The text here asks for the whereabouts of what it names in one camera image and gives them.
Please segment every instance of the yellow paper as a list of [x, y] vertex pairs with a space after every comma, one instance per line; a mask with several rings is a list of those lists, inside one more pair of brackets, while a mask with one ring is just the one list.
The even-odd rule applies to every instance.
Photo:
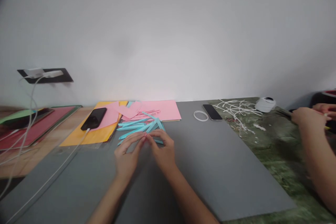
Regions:
[[[101, 101], [98, 102], [97, 105], [95, 106], [95, 109], [104, 107], [107, 104], [112, 103], [112, 101]], [[126, 106], [128, 101], [120, 101], [119, 106]], [[72, 146], [72, 145], [77, 145], [81, 139], [83, 138], [85, 131], [81, 130], [80, 128], [86, 121], [86, 119], [89, 117], [89, 115], [82, 121], [82, 123], [63, 141], [63, 143], [60, 144], [60, 146]], [[110, 126], [107, 126], [105, 128], [89, 132], [83, 142], [81, 143], [82, 145], [84, 144], [96, 144], [100, 142], [106, 142], [111, 134], [114, 132], [116, 127], [118, 126], [118, 122], [120, 118], [122, 117], [121, 114], [119, 114], [118, 121], [114, 124], [111, 124]]]

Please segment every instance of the smartphone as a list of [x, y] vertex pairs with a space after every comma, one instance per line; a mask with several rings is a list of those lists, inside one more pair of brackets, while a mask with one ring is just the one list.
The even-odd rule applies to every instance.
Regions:
[[96, 108], [95, 110], [92, 110], [91, 114], [82, 125], [81, 130], [85, 131], [89, 128], [98, 128], [106, 111], [107, 108]]
[[210, 104], [203, 104], [203, 108], [208, 113], [209, 117], [213, 121], [221, 121], [223, 118], [220, 114], [216, 111], [216, 109]]

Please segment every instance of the spool of thread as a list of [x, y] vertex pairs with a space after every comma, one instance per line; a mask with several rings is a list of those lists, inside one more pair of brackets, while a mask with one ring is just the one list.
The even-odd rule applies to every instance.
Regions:
[[263, 97], [257, 101], [254, 107], [261, 112], [268, 113], [274, 109], [275, 105], [276, 102], [271, 97]]

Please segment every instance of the gray mat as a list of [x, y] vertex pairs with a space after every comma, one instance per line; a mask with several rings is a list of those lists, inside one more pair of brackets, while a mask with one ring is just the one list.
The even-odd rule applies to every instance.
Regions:
[[[175, 140], [178, 167], [211, 211], [225, 221], [294, 208], [286, 192], [224, 121], [200, 122], [193, 117], [204, 103], [177, 103], [182, 120], [164, 126]], [[16, 223], [85, 223], [113, 179], [113, 152], [122, 134], [117, 132], [102, 149], [80, 150]], [[66, 156], [48, 155], [0, 202], [2, 221], [34, 194]], [[147, 144], [115, 223], [183, 223]]]

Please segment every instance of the white rubber band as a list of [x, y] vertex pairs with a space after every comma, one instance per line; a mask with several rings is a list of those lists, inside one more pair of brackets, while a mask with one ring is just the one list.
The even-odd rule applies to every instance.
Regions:
[[[205, 119], [205, 120], [202, 120], [202, 119], [197, 118], [196, 115], [195, 115], [196, 113], [202, 113], [202, 114], [204, 114], [204, 115], [206, 116], [206, 119]], [[198, 121], [207, 121], [207, 120], [209, 119], [209, 116], [208, 116], [207, 113], [204, 113], [203, 111], [199, 111], [199, 110], [194, 112], [194, 117], [195, 117]]]

